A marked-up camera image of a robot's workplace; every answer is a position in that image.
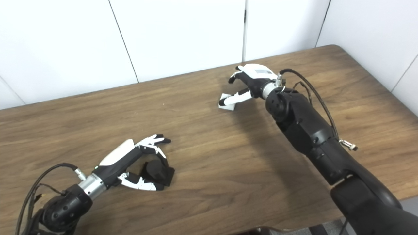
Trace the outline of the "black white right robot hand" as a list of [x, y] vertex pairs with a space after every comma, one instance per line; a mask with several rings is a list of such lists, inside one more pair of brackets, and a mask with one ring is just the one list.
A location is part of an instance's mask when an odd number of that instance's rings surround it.
[[218, 107], [221, 109], [233, 111], [237, 103], [245, 102], [251, 98], [266, 99], [270, 92], [279, 87], [280, 81], [278, 80], [278, 75], [266, 66], [246, 64], [244, 66], [237, 66], [236, 70], [230, 76], [228, 83], [232, 84], [235, 80], [239, 79], [247, 88], [234, 95], [223, 93], [218, 102]]

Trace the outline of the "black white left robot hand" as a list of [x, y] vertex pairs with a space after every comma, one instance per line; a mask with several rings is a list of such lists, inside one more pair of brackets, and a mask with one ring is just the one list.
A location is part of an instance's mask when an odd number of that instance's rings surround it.
[[[92, 174], [107, 190], [121, 184], [136, 190], [162, 191], [171, 185], [175, 169], [169, 166], [166, 155], [158, 147], [160, 143], [171, 143], [171, 140], [162, 134], [146, 137], [138, 143], [127, 139], [110, 152]], [[157, 159], [145, 162], [140, 173], [128, 172], [127, 169], [145, 154], [153, 154]]]

